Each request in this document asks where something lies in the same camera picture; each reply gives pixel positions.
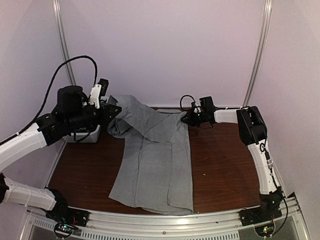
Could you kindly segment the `grey long sleeve shirt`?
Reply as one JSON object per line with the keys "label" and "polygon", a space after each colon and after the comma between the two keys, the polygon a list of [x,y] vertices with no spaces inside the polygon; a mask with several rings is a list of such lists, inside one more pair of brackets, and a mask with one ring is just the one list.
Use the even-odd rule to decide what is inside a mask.
{"label": "grey long sleeve shirt", "polygon": [[114,95],[121,112],[107,127],[124,139],[122,162],[109,197],[125,206],[185,216],[194,212],[188,126],[177,109],[155,110],[131,95]]}

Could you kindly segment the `white plastic basket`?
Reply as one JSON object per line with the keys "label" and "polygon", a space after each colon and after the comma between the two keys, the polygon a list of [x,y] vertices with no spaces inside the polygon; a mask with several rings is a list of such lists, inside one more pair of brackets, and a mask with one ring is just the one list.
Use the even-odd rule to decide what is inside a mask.
{"label": "white plastic basket", "polygon": [[98,125],[95,130],[75,131],[67,134],[62,139],[67,143],[96,143],[99,139],[99,135],[102,127]]}

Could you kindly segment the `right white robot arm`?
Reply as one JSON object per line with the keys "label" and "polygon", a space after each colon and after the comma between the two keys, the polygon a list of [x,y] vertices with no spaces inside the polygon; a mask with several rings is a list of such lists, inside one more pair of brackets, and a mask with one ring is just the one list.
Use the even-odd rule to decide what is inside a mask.
{"label": "right white robot arm", "polygon": [[281,184],[274,170],[274,162],[269,151],[268,129],[256,106],[218,107],[210,96],[191,103],[191,108],[180,119],[192,127],[204,123],[237,124],[241,142],[247,146],[255,165],[259,181],[260,206],[256,210],[259,220],[266,221],[280,209],[284,196]]}

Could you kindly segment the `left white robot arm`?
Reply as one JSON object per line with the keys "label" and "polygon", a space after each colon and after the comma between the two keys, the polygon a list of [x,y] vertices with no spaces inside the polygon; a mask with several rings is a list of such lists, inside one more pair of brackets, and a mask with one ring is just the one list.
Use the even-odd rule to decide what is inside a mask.
{"label": "left white robot arm", "polygon": [[[101,84],[95,84],[89,96],[81,86],[60,88],[51,113],[36,117],[26,130],[0,145],[0,169],[4,170],[29,153],[48,147],[80,129],[108,125],[122,109],[101,100],[106,91],[107,87]],[[0,201],[52,211],[61,222],[72,218],[71,209],[51,190],[22,184],[3,174],[0,176]]]}

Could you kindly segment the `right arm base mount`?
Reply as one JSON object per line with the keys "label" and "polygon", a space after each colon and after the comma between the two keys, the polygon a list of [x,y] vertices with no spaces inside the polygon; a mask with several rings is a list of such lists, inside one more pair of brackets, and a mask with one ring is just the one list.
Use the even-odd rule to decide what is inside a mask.
{"label": "right arm base mount", "polygon": [[260,207],[243,208],[239,212],[239,219],[243,227],[254,225],[255,233],[261,238],[271,238],[276,232],[276,218],[283,214],[280,209],[262,212]]}

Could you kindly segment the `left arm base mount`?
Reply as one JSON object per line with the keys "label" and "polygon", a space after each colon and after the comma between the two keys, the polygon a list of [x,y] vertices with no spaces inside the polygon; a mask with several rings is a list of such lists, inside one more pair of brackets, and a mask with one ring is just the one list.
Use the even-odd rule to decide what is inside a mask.
{"label": "left arm base mount", "polygon": [[58,239],[64,240],[71,236],[79,236],[81,228],[87,226],[90,213],[86,210],[68,207],[62,212],[45,210],[45,217],[55,221],[53,233]]}

